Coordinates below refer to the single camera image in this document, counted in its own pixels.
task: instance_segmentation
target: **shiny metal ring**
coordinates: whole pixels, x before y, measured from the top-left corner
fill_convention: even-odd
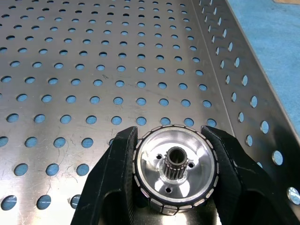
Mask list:
[[[182,125],[157,127],[138,142],[134,179],[150,205],[167,215],[203,204],[218,181],[211,143]]]

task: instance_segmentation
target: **center bore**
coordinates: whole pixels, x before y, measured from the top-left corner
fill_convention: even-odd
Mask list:
[[[188,164],[187,153],[180,147],[172,147],[167,151],[163,163],[163,172],[167,178],[181,179]]]

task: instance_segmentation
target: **stainless steel tray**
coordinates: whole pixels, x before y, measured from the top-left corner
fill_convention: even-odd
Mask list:
[[[69,224],[116,133],[166,123],[235,135],[300,217],[299,139],[227,1],[2,0],[0,16],[5,224]]]

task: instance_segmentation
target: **blue surface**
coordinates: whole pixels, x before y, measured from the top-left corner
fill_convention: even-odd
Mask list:
[[[300,135],[300,5],[228,1]]]

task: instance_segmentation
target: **metal hub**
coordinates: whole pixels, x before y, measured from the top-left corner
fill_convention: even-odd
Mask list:
[[[217,183],[212,145],[189,127],[153,129],[138,143],[134,160],[136,183],[164,214],[204,203]]]

